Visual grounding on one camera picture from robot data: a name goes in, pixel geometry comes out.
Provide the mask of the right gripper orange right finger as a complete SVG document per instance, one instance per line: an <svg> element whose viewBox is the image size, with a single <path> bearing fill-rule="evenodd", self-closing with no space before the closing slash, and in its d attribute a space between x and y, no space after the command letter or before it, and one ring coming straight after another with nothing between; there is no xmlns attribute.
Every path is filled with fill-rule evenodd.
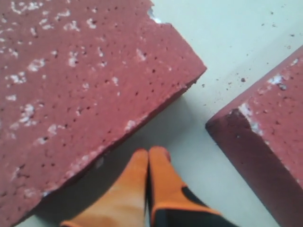
<svg viewBox="0 0 303 227"><path fill-rule="evenodd" d="M151 227L236 226L196 197L175 171L164 147L149 150L148 186Z"/></svg>

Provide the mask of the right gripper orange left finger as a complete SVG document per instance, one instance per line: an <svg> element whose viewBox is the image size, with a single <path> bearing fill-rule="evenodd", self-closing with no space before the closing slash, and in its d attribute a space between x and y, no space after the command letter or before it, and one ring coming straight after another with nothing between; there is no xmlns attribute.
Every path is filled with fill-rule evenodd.
<svg viewBox="0 0 303 227"><path fill-rule="evenodd" d="M114 184L96 202L62 227L143 227L148 151L135 151Z"/></svg>

